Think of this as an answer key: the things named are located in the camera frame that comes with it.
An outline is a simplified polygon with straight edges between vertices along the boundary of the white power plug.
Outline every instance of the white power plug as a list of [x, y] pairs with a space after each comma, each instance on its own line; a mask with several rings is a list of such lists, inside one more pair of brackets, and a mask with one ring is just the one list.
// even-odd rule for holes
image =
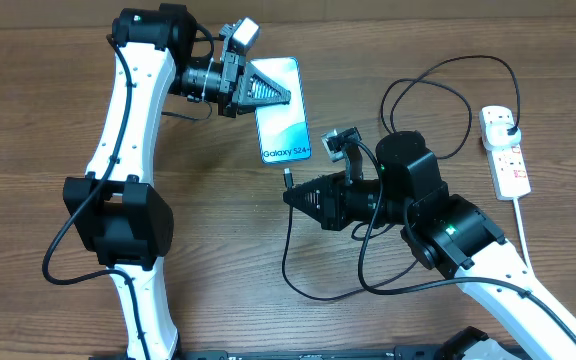
[[503, 106], [486, 106], [479, 113], [481, 136], [486, 150], [500, 150], [521, 142], [521, 130], [510, 135], [508, 129], [515, 126], [512, 111]]
[[533, 272], [519, 209], [519, 198], [531, 190], [526, 164], [519, 146], [521, 130], [517, 129], [514, 135], [508, 135], [507, 130], [514, 126], [514, 121], [510, 109], [502, 106], [486, 106], [481, 109], [479, 123], [495, 194], [499, 200], [513, 202], [524, 261], [530, 272]]

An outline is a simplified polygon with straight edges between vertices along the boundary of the robotic arm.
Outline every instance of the robotic arm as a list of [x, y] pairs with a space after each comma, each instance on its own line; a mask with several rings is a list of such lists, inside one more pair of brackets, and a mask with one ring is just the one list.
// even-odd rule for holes
[[[191, 57], [198, 29], [214, 48], [212, 36], [185, 6], [162, 4], [158, 11], [121, 12], [112, 27], [112, 40], [122, 56], [116, 56], [106, 125], [85, 178], [67, 178], [64, 184], [64, 202], [86, 249], [97, 254], [101, 265], [132, 278], [134, 298], [125, 277], [111, 274], [128, 330], [125, 359], [168, 360], [181, 356], [163, 278], [164, 256], [173, 235], [173, 214], [155, 191], [153, 181], [155, 143], [166, 95], [217, 103], [219, 115], [233, 118], [259, 106], [290, 101], [290, 91], [246, 63], [246, 53], [259, 34], [259, 26], [252, 20], [245, 18], [222, 28], [221, 62], [213, 61], [212, 50], [208, 56]], [[131, 85], [132, 94], [126, 88]], [[125, 111], [129, 115], [122, 137]], [[117, 141], [120, 150], [113, 159]], [[111, 161], [114, 168], [104, 181]], [[119, 196], [120, 203], [109, 201]], [[133, 299], [140, 309], [139, 319]]]
[[[531, 358], [576, 359], [575, 317], [528, 271], [503, 231], [481, 209], [449, 195], [437, 158], [420, 133], [390, 134], [377, 144], [376, 159], [369, 154], [381, 172], [381, 202], [379, 180], [363, 179], [357, 129], [333, 131], [322, 140], [333, 162], [345, 159], [346, 171], [288, 189], [284, 202], [324, 230], [371, 222], [375, 213], [375, 227], [405, 225], [401, 235], [413, 256], [486, 308]], [[422, 290], [372, 288], [363, 281], [362, 265], [360, 259], [360, 281], [370, 292]]]

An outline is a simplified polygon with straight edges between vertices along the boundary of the wooden table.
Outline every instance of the wooden table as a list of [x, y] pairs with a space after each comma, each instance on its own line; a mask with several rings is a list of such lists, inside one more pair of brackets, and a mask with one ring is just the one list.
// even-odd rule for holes
[[[83, 174], [104, 125], [114, 66], [107, 32], [0, 31], [0, 359], [83, 359], [125, 349], [110, 279], [57, 287], [40, 271], [67, 218], [63, 180]], [[521, 204], [532, 261], [539, 279], [576, 315], [576, 18], [267, 24], [251, 56], [299, 60], [313, 145], [310, 160], [291, 165], [302, 182], [343, 167], [329, 162], [320, 134], [357, 126], [370, 147], [386, 134], [377, 113], [391, 81], [475, 53], [505, 59], [519, 78], [533, 188]], [[475, 112], [489, 104], [515, 108], [512, 82], [492, 61], [455, 63], [432, 78], [463, 92]], [[166, 108], [205, 111], [172, 96]], [[396, 118], [399, 128], [418, 129], [445, 154], [463, 135], [467, 114], [453, 95], [418, 86]], [[186, 350], [388, 348], [443, 342], [468, 325], [511, 340], [456, 287], [329, 304], [289, 289], [280, 273], [287, 225], [282, 167], [261, 163], [255, 126], [253, 115], [162, 120], [156, 187], [176, 222], [165, 276]], [[495, 199], [476, 123], [463, 150], [440, 167], [451, 192], [479, 205], [517, 244], [512, 205]], [[366, 176], [374, 172], [366, 168]], [[296, 213], [293, 235], [288, 272], [297, 286], [315, 295], [358, 286], [359, 243], [349, 230], [323, 232]], [[371, 243], [367, 261], [376, 282], [412, 257], [392, 231]], [[97, 269], [94, 254], [71, 231], [53, 273]], [[399, 285], [438, 278], [417, 267]]]

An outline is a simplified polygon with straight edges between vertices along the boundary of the white power strip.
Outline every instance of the white power strip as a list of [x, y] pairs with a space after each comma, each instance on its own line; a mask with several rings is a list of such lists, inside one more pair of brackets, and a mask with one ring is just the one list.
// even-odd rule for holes
[[494, 140], [494, 150], [489, 150], [491, 148], [490, 139], [486, 137], [486, 134], [491, 133], [491, 129], [505, 129], [512, 126], [514, 124], [512, 111], [503, 106], [486, 106], [479, 113], [479, 123], [481, 125], [482, 141], [488, 155], [495, 194], [499, 200], [512, 200], [513, 202], [524, 261], [532, 272], [532, 264], [528, 256], [528, 246], [526, 245], [526, 236], [519, 209], [519, 198], [530, 193], [531, 190], [528, 173], [526, 172], [526, 163], [519, 146], [521, 137], [519, 136], [519, 139], [517, 139], [516, 135], [506, 135], [505, 131], [500, 132]]

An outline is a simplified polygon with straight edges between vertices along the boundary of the beige wall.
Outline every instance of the beige wall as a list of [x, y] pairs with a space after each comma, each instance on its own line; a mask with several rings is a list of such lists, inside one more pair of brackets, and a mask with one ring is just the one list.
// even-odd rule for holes
[[[0, 0], [0, 28], [108, 26], [125, 7], [161, 0]], [[167, 0], [202, 23], [576, 16], [576, 0]]]

